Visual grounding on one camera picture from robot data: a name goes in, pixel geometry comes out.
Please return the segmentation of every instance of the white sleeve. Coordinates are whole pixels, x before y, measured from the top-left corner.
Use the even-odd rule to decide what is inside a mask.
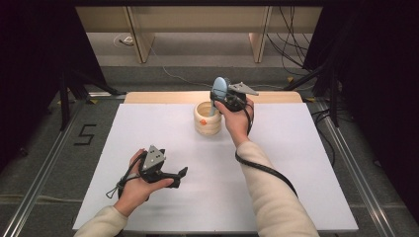
[[[74,236],[114,237],[126,227],[127,218],[109,205],[100,210],[95,217],[86,222]]]
[[[275,169],[262,149],[251,141],[240,144],[237,154]],[[252,198],[259,236],[318,236],[304,207],[285,182],[243,164],[241,169]]]

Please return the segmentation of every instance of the paper cup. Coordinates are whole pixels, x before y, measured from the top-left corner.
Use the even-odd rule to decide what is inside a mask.
[[[221,130],[221,114],[215,110],[210,117],[210,110],[210,102],[202,102],[194,109],[195,130],[202,135],[214,135]]]

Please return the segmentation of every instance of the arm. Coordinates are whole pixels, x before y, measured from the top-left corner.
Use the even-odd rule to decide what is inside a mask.
[[[253,117],[254,103],[247,99],[246,110]],[[273,168],[268,156],[247,135],[247,116],[232,113],[215,102],[225,117],[237,154],[245,160]],[[247,188],[252,198],[259,236],[318,236],[314,224],[290,187],[279,178],[241,164]]]
[[[144,149],[138,150],[130,159],[131,164]],[[133,166],[131,173],[138,171],[139,161]],[[126,227],[127,219],[132,212],[142,205],[154,191],[170,186],[173,179],[164,179],[148,184],[142,179],[126,182],[123,194],[113,206],[106,206],[95,217],[86,222],[75,236],[116,236]]]

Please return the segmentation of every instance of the wooden edge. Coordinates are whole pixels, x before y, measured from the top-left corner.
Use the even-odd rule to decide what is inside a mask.
[[[302,103],[297,92],[263,91],[259,96],[248,95],[255,103]],[[210,100],[210,91],[185,92],[129,92],[125,104],[188,104]]]

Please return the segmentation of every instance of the white table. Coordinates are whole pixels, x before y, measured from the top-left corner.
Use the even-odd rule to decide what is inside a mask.
[[[74,229],[105,205],[138,148],[166,149],[163,172],[188,174],[179,189],[154,193],[129,218],[126,231],[139,233],[255,233],[251,200],[225,127],[214,136],[194,129],[196,104],[123,104],[117,112]],[[293,183],[319,231],[355,231],[310,113],[303,103],[256,104],[250,138]]]

